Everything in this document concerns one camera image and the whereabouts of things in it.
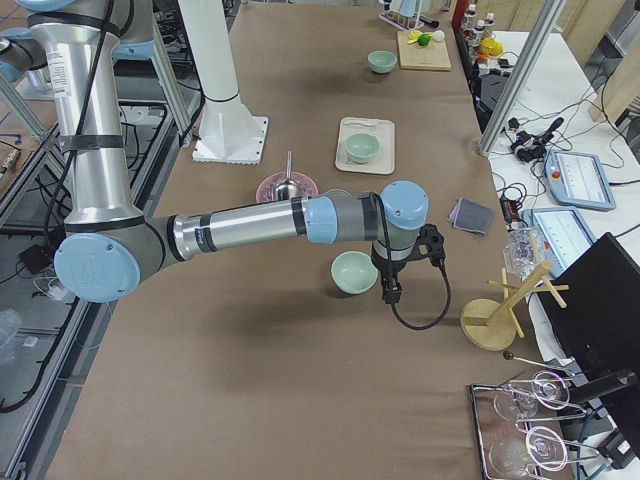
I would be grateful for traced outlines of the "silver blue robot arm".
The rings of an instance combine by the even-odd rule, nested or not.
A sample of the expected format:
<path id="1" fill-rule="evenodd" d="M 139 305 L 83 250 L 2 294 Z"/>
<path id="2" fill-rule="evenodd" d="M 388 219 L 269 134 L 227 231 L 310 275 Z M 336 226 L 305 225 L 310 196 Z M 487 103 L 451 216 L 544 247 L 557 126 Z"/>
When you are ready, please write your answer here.
<path id="1" fill-rule="evenodd" d="M 150 38 L 147 1 L 28 1 L 28 36 L 44 51 L 72 185 L 59 281 L 95 303 L 118 300 L 175 263 L 201 253 L 293 236 L 317 244 L 368 241 L 385 279 L 417 257 L 428 197 L 396 181 L 380 194 L 333 190 L 187 217 L 147 218 L 132 200 L 113 69 L 124 42 Z"/>

